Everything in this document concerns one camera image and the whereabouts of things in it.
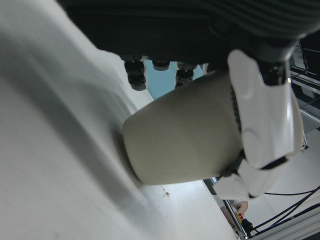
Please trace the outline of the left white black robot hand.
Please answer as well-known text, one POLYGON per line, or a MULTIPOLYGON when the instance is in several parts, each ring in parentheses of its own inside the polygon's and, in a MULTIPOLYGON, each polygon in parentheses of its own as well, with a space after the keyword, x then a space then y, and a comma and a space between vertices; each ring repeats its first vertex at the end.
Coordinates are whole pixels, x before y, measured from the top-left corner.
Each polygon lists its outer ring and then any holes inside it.
POLYGON ((214 191, 248 200, 269 190, 303 144, 289 82, 298 40, 320 29, 317 0, 61 0, 100 50, 145 90, 144 60, 177 63, 176 87, 123 124, 146 185, 218 177, 214 191))

